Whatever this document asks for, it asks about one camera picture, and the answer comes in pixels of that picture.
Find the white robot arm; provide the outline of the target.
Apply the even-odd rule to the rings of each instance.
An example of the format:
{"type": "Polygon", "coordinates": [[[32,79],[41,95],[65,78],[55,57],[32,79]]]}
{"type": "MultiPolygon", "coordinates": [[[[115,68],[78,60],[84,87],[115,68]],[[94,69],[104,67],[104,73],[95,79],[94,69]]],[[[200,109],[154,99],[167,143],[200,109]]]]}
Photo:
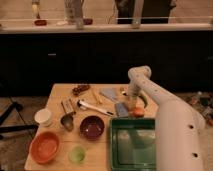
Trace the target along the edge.
{"type": "Polygon", "coordinates": [[[133,67],[130,79],[129,108],[144,91],[157,105],[155,115],[156,170],[204,171],[198,133],[205,128],[202,115],[181,98],[150,80],[149,66],[133,67]]]}

